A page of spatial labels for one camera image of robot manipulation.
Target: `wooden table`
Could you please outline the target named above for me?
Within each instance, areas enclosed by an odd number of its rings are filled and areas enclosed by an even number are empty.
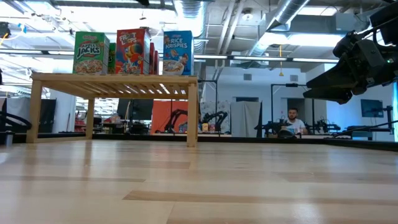
[[[30,120],[26,142],[53,142],[92,139],[95,98],[175,99],[188,100],[187,146],[195,147],[198,139],[198,80],[178,75],[93,75],[33,73],[30,96]],[[85,137],[38,139],[42,88],[62,91],[88,99]]]

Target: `table leg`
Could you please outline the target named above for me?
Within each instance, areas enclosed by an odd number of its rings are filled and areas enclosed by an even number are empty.
[[[94,103],[95,103],[95,99],[89,99],[88,100],[87,122],[86,122],[86,139],[93,139]]]
[[[40,106],[42,104],[42,82],[33,80],[30,93],[30,122],[32,128],[26,133],[26,143],[35,143],[39,132]]]
[[[198,139],[198,87],[191,83],[188,87],[188,130],[187,146],[196,147]]]

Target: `blue cereal box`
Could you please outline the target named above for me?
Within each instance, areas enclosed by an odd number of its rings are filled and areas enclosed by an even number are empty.
[[[164,32],[164,75],[193,75],[193,36],[187,31]]]

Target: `light wood floor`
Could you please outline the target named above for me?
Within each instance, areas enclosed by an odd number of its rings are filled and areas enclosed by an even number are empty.
[[[398,223],[393,152],[70,141],[0,148],[0,223]]]

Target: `man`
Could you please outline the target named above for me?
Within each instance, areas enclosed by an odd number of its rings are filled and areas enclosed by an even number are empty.
[[[297,108],[289,109],[289,118],[286,121],[290,126],[287,126],[287,129],[294,129],[295,134],[302,133],[308,134],[307,129],[305,128],[304,122],[300,119],[297,119],[297,115],[299,110]]]

